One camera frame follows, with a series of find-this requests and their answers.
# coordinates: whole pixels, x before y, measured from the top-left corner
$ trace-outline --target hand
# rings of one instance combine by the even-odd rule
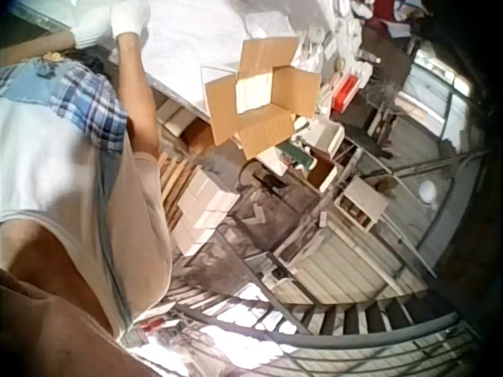
[[[112,33],[110,6],[95,8],[84,14],[79,24],[70,30],[75,38],[75,47],[85,49],[97,45]]]
[[[135,33],[140,37],[150,21],[150,1],[113,0],[111,21],[114,38],[123,33]]]

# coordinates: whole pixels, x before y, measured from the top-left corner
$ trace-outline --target white t-shirt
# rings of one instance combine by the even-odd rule
[[[50,108],[0,98],[0,224],[37,221],[64,245],[120,337],[165,294],[171,244],[160,200],[159,169],[124,141],[107,203],[116,276],[129,311],[124,320],[101,253],[94,200],[97,153],[80,130]]]

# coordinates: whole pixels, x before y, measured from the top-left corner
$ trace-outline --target box flap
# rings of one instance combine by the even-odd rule
[[[262,71],[290,65],[298,46],[297,37],[248,39],[243,42],[239,70]]]
[[[239,118],[239,138],[246,159],[252,159],[295,133],[290,112],[274,104],[250,110]]]
[[[276,68],[273,72],[271,103],[294,114],[312,118],[320,80],[320,75],[294,67]]]
[[[206,85],[211,132],[215,145],[229,140],[238,130],[236,110],[236,76],[228,75]]]

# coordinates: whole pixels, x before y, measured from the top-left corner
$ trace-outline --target wooden board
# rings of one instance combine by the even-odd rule
[[[197,166],[179,156],[170,157],[161,153],[157,160],[160,169],[161,200],[166,214],[166,223],[170,231],[176,226],[182,212],[178,200],[182,196],[196,173]]]

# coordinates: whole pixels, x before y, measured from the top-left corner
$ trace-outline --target cardboard box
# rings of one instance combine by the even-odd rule
[[[238,72],[205,85],[211,131],[216,145],[223,144],[237,134],[246,158],[252,159],[295,133],[292,114],[307,118],[314,116],[320,75],[290,66],[298,45],[299,39],[296,37],[244,41]],[[258,103],[266,104],[238,113],[239,81],[267,74],[272,75],[270,88],[267,89],[270,93],[264,93],[263,86],[261,92],[257,93],[257,96],[263,97],[263,101]]]
[[[182,133],[182,140],[189,147],[189,152],[200,155],[215,146],[211,126],[201,118],[197,118]]]

